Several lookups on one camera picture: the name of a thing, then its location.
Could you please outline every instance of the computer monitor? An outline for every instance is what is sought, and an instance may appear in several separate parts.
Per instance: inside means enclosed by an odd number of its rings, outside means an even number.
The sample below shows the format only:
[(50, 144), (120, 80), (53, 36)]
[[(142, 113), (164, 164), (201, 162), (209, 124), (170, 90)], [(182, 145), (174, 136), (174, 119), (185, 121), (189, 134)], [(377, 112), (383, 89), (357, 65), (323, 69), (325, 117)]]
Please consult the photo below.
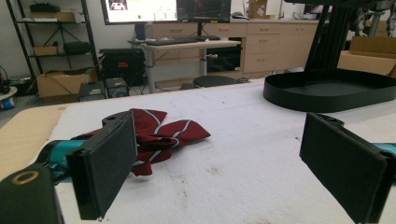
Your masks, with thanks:
[(177, 21), (177, 0), (101, 0), (106, 25)]
[(232, 0), (177, 0), (177, 20), (198, 22), (201, 35), (203, 22), (230, 22)]

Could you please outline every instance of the white stripe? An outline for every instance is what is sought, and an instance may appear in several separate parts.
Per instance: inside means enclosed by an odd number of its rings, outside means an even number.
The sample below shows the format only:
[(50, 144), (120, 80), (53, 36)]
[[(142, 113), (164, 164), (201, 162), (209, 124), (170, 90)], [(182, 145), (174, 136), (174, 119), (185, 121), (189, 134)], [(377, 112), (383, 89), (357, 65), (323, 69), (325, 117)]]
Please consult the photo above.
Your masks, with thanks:
[(143, 161), (135, 161), (133, 166), (141, 165), (143, 163), (144, 163)]
[(155, 130), (154, 133), (158, 133), (160, 131), (161, 126), (158, 126)]
[(146, 113), (148, 113), (149, 115), (151, 115), (158, 123), (158, 125), (160, 125), (160, 121), (157, 119), (157, 117), (155, 117), (152, 113), (150, 113), (149, 111), (147, 111), (146, 109), (143, 109), (143, 111), (145, 111)]
[(179, 144), (180, 144), (180, 142), (178, 141), (178, 139), (177, 138), (175, 138), (175, 140), (177, 141), (171, 148), (175, 148), (175, 147), (177, 147)]
[(156, 151), (156, 152), (154, 153), (154, 155), (152, 155), (152, 156), (149, 158), (149, 161), (154, 160), (154, 159), (158, 156), (158, 154), (160, 154), (160, 153), (161, 153), (161, 151)]
[(186, 125), (184, 125), (183, 130), (181, 130), (180, 132), (174, 133), (174, 135), (172, 137), (176, 138), (179, 134), (183, 133), (184, 131), (187, 130), (187, 128), (189, 127), (189, 124), (191, 123), (191, 120), (187, 121)]

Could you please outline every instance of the white table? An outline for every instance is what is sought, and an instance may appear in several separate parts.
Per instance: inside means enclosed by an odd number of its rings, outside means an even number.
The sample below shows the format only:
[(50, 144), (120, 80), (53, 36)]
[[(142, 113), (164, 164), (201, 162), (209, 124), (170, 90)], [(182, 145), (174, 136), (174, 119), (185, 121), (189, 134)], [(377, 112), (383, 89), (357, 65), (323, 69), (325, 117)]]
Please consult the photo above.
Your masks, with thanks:
[[(129, 175), (104, 223), (353, 223), (299, 157), (305, 113), (267, 102), (262, 88), (261, 81), (63, 105), (48, 139), (100, 128), (102, 118), (130, 108), (166, 111), (163, 123), (193, 119), (212, 134), (153, 164), (151, 176)], [(47, 110), (50, 120), (60, 114)], [(396, 139), (396, 101), (327, 115), (369, 142)], [(19, 147), (7, 155), (32, 150)], [(97, 222), (79, 219), (70, 183), (56, 189), (66, 223)], [(395, 207), (392, 188), (380, 223), (396, 223)]]
[[(200, 50), (200, 62), (199, 62), (199, 75), (206, 75), (206, 49), (215, 48), (226, 48), (241, 44), (240, 41), (232, 40), (213, 40), (213, 41), (203, 41), (189, 44), (177, 44), (177, 45), (165, 45), (165, 46), (149, 46), (142, 45), (142, 49), (145, 52), (145, 64), (146, 64), (146, 74), (148, 76), (148, 88), (149, 92), (155, 92), (155, 82), (158, 80), (170, 79), (169, 77), (161, 77), (164, 66), (157, 68), (155, 65), (154, 52), (165, 52), (170, 50), (183, 50), (183, 49), (199, 49)], [(175, 74), (180, 74), (179, 71), (184, 71), (181, 74), (185, 74), (185, 68), (183, 64), (171, 64), (168, 65), (169, 69), (175, 71)]]

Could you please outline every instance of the black stool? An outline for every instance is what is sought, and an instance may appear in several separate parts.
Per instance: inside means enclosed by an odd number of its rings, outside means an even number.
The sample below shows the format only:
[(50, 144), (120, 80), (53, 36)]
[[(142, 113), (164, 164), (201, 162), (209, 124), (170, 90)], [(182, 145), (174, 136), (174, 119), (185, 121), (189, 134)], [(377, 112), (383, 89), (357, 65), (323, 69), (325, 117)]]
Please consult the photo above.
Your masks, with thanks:
[(206, 88), (236, 84), (236, 80), (231, 77), (223, 76), (202, 76), (196, 77), (192, 81), (192, 84), (194, 88)]

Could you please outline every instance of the red bow tie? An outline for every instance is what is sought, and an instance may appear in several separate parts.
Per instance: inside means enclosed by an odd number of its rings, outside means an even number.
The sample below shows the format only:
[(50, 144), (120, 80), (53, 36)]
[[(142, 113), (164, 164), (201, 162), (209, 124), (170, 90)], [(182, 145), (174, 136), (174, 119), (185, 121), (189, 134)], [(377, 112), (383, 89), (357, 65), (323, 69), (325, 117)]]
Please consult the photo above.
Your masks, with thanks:
[[(187, 143), (210, 136), (201, 125), (183, 119), (160, 126), (166, 112), (146, 109), (132, 109), (136, 132), (137, 157), (132, 171), (135, 175), (151, 175), (151, 164), (166, 161), (172, 156), (172, 149), (184, 147)], [(73, 139), (88, 139), (96, 131), (84, 133)]]

